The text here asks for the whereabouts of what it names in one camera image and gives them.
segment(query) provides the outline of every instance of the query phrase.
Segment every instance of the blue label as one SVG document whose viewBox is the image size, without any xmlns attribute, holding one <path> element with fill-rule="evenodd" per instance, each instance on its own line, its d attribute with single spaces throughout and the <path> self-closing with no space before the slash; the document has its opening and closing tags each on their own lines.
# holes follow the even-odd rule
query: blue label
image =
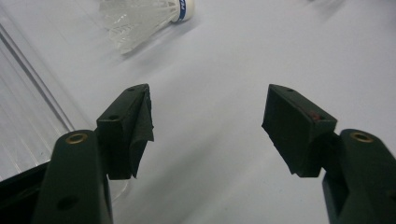
<svg viewBox="0 0 396 224">
<path fill-rule="evenodd" d="M 178 0 L 180 2 L 180 15 L 178 16 L 177 21 L 182 21 L 186 16 L 186 1 L 185 0 Z"/>
</svg>

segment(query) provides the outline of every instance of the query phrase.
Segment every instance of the white surface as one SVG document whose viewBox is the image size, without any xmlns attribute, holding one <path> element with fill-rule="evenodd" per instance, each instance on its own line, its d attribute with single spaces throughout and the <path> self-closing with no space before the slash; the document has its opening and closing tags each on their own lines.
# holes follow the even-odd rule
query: white surface
<svg viewBox="0 0 396 224">
<path fill-rule="evenodd" d="M 150 85 L 155 143 L 116 223 L 327 223 L 321 178 L 290 175 L 261 128 L 270 83 L 396 154 L 395 1 L 201 0 L 124 56 L 99 1 L 2 2 L 88 128 L 122 90 Z"/>
</svg>

